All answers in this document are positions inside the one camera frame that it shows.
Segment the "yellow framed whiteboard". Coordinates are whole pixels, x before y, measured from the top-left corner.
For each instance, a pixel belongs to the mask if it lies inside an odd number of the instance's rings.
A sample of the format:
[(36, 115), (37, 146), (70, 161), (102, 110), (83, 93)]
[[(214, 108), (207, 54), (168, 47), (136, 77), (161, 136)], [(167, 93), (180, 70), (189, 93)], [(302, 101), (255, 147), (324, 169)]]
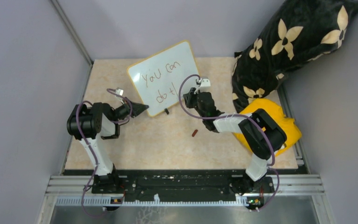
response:
[(179, 102), (179, 88), (190, 75), (199, 74), (187, 40), (147, 57), (127, 68), (148, 116), (155, 117)]

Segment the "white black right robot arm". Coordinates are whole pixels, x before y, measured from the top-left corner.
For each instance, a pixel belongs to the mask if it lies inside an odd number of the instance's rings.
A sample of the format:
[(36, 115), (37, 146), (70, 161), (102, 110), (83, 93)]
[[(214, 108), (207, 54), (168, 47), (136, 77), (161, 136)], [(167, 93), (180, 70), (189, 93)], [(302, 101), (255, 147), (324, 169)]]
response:
[(215, 133), (242, 134), (252, 151), (251, 162), (245, 170), (244, 187), (256, 192), (262, 186), (267, 168), (275, 161), (275, 153), (287, 140), (284, 130), (262, 108), (250, 114), (227, 114), (219, 111), (209, 92), (197, 93), (191, 88), (181, 106), (184, 111), (195, 109), (207, 130)]

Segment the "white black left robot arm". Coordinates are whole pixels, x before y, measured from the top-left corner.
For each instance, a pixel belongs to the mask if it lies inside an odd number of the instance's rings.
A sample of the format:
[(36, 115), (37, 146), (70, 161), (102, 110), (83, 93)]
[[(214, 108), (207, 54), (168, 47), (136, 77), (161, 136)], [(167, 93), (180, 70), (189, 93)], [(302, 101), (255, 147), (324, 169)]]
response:
[(67, 120), (67, 131), (85, 148), (95, 173), (93, 186), (102, 185), (110, 193), (120, 190), (121, 180), (108, 158), (104, 140), (117, 139), (120, 121), (134, 118), (149, 108), (148, 105), (130, 101), (114, 109), (108, 103), (94, 103), (91, 107), (75, 105)]

